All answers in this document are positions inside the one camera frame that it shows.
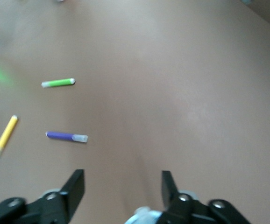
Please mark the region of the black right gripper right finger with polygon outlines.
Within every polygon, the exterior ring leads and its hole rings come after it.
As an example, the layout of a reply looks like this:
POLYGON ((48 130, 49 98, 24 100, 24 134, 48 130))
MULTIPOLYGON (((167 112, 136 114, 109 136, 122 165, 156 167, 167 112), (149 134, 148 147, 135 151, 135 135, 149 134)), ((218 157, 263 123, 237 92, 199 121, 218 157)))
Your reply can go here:
POLYGON ((188 193, 181 193, 170 171, 162 172, 162 199, 165 210, 159 224, 249 224, 230 202, 213 199, 202 204, 188 193))

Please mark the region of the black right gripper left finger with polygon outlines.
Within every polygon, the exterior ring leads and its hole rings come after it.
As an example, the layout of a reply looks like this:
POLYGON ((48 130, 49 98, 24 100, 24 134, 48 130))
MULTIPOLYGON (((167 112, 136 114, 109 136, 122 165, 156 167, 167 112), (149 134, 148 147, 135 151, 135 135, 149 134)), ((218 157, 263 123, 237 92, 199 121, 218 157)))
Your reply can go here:
POLYGON ((54 190, 27 204, 22 197, 0 202, 0 224, 68 224, 85 193, 83 169, 73 172, 60 190, 54 190))

